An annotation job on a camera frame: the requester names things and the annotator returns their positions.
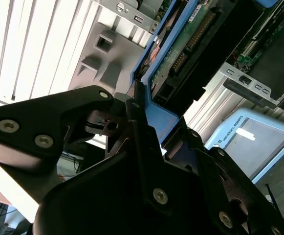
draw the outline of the blue plastic frame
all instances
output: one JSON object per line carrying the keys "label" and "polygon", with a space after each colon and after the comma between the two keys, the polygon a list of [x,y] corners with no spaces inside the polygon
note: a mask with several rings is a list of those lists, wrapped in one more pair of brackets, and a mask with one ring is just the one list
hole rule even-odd
{"label": "blue plastic frame", "polygon": [[[284,131],[284,123],[266,116],[261,113],[257,113],[247,108],[238,109],[227,120],[225,120],[212,134],[209,140],[206,142],[205,147],[210,149],[215,144],[218,144],[220,148],[224,148],[226,144],[234,136],[236,130],[243,124],[245,119],[250,118],[252,120],[269,125],[281,131]],[[252,182],[255,184],[258,180],[264,176],[264,174],[276,163],[281,157],[284,156],[284,148],[254,177]]]}
{"label": "blue plastic frame", "polygon": [[[161,64],[162,60],[165,58],[166,54],[168,53],[170,47],[173,45],[174,41],[176,40],[177,36],[181,32],[182,28],[186,24],[189,17],[192,15],[193,11],[195,10],[195,6],[197,5],[198,0],[189,0],[186,4],[183,12],[182,17],[180,17],[177,22],[175,23],[172,31],[170,32],[168,38],[166,39],[164,45],[160,49],[158,55],[156,56],[154,62],[149,67],[145,75],[142,77],[141,82],[144,83],[146,87],[146,95],[145,95],[145,113],[147,117],[148,124],[155,128],[159,143],[162,143],[167,135],[172,131],[172,129],[177,124],[179,118],[176,114],[164,109],[163,107],[155,104],[152,101],[152,93],[150,88],[150,79],[157,71],[157,68]],[[166,21],[168,20],[168,15],[171,12],[173,6],[175,5],[176,0],[173,0],[170,4],[167,13],[163,17],[161,23],[157,27],[156,31],[154,32],[150,43],[146,47],[141,56],[140,60],[137,62],[136,66],[134,67],[133,72],[131,73],[131,84],[134,80],[134,73],[138,69],[139,65],[143,62],[144,58],[149,54],[157,36],[162,31]]]}

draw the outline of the green circuit board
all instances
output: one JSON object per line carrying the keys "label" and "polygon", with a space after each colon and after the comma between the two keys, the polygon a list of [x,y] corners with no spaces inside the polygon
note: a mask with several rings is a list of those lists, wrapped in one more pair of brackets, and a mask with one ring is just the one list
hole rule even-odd
{"label": "green circuit board", "polygon": [[164,60],[161,62],[160,66],[158,67],[156,73],[151,78],[151,86],[154,83],[157,83],[159,79],[165,77],[166,74],[169,73],[171,67],[177,68],[181,65],[182,60],[186,59],[186,55],[182,52],[185,47],[188,47],[191,42],[193,43],[194,33],[199,31],[199,26],[201,23],[207,22],[208,13],[210,14],[210,19],[212,20],[212,12],[210,8],[212,5],[215,4],[217,0],[211,0],[206,5],[199,4],[197,5],[196,9],[194,10],[193,14],[185,24],[183,30],[179,34],[178,38],[176,39],[173,46],[168,51],[167,55],[165,56]]}
{"label": "green circuit board", "polygon": [[236,59],[234,66],[237,67],[242,72],[248,73],[255,64],[255,62],[264,53],[264,50],[279,36],[283,28],[284,28],[284,19],[277,26],[277,28],[274,30],[271,36],[264,42],[263,47],[259,49],[254,56],[240,55]]}

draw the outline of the circuit board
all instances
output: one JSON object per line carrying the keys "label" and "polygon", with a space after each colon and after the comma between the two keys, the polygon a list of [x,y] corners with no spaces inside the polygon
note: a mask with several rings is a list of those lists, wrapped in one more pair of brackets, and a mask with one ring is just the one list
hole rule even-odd
{"label": "circuit board", "polygon": [[242,72],[248,73],[252,69],[256,61],[264,53],[264,50],[279,36],[283,28],[284,28],[284,18],[280,22],[280,24],[276,27],[276,29],[273,31],[271,36],[267,40],[265,40],[263,46],[256,53],[254,53],[253,56],[241,54],[240,56],[235,58],[236,61],[234,62],[234,66],[239,70],[241,70]]}
{"label": "circuit board", "polygon": [[154,87],[153,84],[156,84],[160,79],[166,77],[171,68],[178,70],[181,67],[187,57],[182,51],[184,48],[191,51],[195,46],[195,43],[198,42],[203,31],[208,26],[208,23],[211,22],[215,16],[215,13],[211,12],[210,9],[216,2],[217,0],[211,0],[206,4],[197,5],[182,32],[161,62],[156,73],[151,78],[151,87]]}
{"label": "circuit board", "polygon": [[162,18],[163,18],[164,15],[166,14],[166,12],[167,12],[167,10],[168,10],[168,8],[169,8],[171,2],[172,2],[172,0],[164,0],[164,1],[162,2],[162,5],[160,6],[160,8],[159,8],[159,10],[158,10],[158,13],[157,13],[157,15],[156,15],[156,17],[155,17],[155,19],[156,19],[157,21],[160,22],[160,21],[162,20]]}

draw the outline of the black mounting arm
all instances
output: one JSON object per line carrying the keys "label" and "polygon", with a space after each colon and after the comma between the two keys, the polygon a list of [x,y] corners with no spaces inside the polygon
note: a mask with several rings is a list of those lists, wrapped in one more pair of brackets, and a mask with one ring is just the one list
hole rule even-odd
{"label": "black mounting arm", "polygon": [[143,85],[122,102],[91,86],[0,107],[0,165],[42,177],[64,145],[106,135],[105,159],[42,200],[35,235],[284,235],[284,219],[227,153],[180,126],[162,157]]}

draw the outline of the screw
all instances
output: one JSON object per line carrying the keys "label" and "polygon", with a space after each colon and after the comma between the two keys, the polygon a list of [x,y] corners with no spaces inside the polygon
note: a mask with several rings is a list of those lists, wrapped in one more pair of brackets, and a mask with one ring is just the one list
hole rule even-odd
{"label": "screw", "polygon": [[162,190],[161,188],[155,188],[153,190],[153,197],[158,203],[162,205],[165,205],[168,202],[168,196],[166,192]]}
{"label": "screw", "polygon": [[225,156],[224,152],[221,149],[218,149],[218,153],[223,157]]}
{"label": "screw", "polygon": [[124,4],[122,2],[118,3],[116,9],[117,11],[122,12],[124,10]]}
{"label": "screw", "polygon": [[48,135],[38,135],[34,139],[35,144],[41,148],[49,148],[54,144],[54,140]]}
{"label": "screw", "polygon": [[272,226],[271,230],[272,230],[274,235],[281,235],[281,232],[280,232],[280,230],[278,230],[278,228]]}
{"label": "screw", "polygon": [[13,120],[2,120],[0,121],[0,130],[6,133],[14,133],[18,131],[19,124]]}
{"label": "screw", "polygon": [[194,137],[198,137],[198,135],[193,131],[192,132],[192,135],[194,136]]}
{"label": "screw", "polygon": [[136,108],[139,108],[139,107],[140,107],[140,106],[139,106],[137,103],[135,103],[135,102],[133,102],[132,105],[134,105]]}
{"label": "screw", "polygon": [[108,98],[108,94],[106,94],[105,92],[99,92],[99,94],[104,98]]}
{"label": "screw", "polygon": [[223,211],[220,211],[220,212],[219,212],[219,218],[220,218],[221,222],[222,222],[226,227],[228,227],[229,229],[233,228],[232,220],[231,220],[231,218],[228,216],[227,213],[225,213],[225,212],[223,212]]}

